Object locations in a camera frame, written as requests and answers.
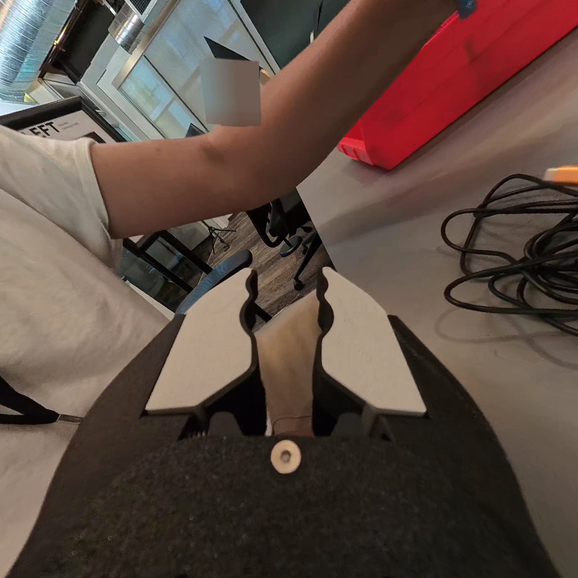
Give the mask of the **person's white shirt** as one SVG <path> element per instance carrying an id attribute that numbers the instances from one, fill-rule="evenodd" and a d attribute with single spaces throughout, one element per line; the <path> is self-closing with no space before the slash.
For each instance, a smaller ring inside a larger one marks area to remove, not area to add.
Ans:
<path id="1" fill-rule="evenodd" d="M 76 418 L 169 323 L 115 273 L 91 146 L 1 127 L 1 377 Z"/>

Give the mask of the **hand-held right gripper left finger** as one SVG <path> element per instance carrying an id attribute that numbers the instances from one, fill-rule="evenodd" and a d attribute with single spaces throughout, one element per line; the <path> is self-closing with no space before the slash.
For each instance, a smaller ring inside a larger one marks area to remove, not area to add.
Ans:
<path id="1" fill-rule="evenodd" d="M 265 436 L 259 369 L 257 275 L 242 269 L 183 316 L 144 416 L 184 418 L 180 436 Z"/>

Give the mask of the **black tripod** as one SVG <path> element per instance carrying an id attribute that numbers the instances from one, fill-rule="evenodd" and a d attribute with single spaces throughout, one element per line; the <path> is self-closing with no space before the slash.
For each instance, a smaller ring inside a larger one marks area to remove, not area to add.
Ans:
<path id="1" fill-rule="evenodd" d="M 224 247 L 223 250 L 228 251 L 230 249 L 230 244 L 220 234 L 221 233 L 236 233 L 236 229 L 213 227 L 212 225 L 208 224 L 205 221 L 203 221 L 203 224 L 207 228 L 207 231 L 208 231 L 210 239 L 211 239 L 212 254 L 216 254 L 216 247 L 215 247 L 216 242 L 220 242 Z"/>

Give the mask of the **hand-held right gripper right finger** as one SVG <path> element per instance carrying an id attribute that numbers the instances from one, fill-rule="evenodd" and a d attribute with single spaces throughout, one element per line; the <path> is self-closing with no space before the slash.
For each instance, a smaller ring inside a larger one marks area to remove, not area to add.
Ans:
<path id="1" fill-rule="evenodd" d="M 314 435 L 339 424 L 371 435 L 381 417 L 425 418 L 427 407 L 386 311 L 335 270 L 319 273 Z"/>

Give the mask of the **ceiling vent grille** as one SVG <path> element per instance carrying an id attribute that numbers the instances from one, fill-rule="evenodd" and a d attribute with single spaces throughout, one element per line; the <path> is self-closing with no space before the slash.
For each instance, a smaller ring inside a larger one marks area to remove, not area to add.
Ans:
<path id="1" fill-rule="evenodd" d="M 125 1 L 130 9 L 145 22 L 158 1 Z"/>

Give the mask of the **red plastic bin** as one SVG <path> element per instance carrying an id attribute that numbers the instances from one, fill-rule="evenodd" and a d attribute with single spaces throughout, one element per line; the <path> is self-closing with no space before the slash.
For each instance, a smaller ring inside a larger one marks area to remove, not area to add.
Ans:
<path id="1" fill-rule="evenodd" d="M 337 149 L 391 170 L 577 28 L 577 1 L 476 1 L 453 14 Z"/>

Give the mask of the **marker sign on stand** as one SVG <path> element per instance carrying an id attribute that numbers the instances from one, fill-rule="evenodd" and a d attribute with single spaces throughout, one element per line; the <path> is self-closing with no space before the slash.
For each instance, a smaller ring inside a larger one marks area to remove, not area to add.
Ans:
<path id="1" fill-rule="evenodd" d="M 96 143 L 127 142 L 84 97 L 71 97 L 1 116 L 1 126 L 55 141 L 89 138 Z"/>

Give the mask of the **round silver ventilation duct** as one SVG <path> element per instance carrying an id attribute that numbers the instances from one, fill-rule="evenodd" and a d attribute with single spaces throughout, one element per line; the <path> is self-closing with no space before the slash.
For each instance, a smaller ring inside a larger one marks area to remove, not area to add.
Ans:
<path id="1" fill-rule="evenodd" d="M 76 1 L 1 1 L 1 100 L 22 102 Z"/>

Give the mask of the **person's left forearm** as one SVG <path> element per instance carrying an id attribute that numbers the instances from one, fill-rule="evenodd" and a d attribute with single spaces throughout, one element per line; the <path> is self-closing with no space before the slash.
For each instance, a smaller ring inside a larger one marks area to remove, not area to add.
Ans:
<path id="1" fill-rule="evenodd" d="M 112 239 L 243 212 L 306 179 L 460 1 L 350 1 L 261 90 L 258 126 L 95 144 Z"/>

